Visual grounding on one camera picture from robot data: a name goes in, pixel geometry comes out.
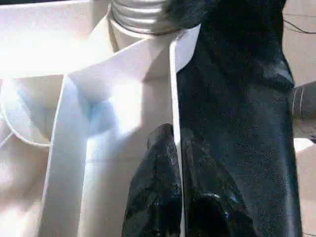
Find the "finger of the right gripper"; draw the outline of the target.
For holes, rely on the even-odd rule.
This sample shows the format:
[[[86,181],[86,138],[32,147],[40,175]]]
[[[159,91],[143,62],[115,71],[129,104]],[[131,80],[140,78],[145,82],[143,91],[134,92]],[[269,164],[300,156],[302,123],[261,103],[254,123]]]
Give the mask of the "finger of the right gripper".
[[[169,0],[163,13],[176,28],[190,29],[202,23],[212,9],[212,0]]]

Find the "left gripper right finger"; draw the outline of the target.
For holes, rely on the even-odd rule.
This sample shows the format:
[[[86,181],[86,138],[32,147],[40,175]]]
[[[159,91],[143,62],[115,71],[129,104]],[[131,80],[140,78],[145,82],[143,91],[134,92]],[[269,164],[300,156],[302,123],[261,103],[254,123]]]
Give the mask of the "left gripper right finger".
[[[252,218],[230,173],[199,144],[182,144],[188,237],[255,237]]]

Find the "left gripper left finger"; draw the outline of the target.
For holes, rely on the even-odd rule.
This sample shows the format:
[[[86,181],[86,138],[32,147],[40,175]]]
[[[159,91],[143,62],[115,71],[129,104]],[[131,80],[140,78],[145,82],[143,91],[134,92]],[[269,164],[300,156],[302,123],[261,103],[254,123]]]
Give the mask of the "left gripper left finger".
[[[148,135],[147,151],[133,175],[122,236],[178,237],[182,182],[173,127],[165,123]]]

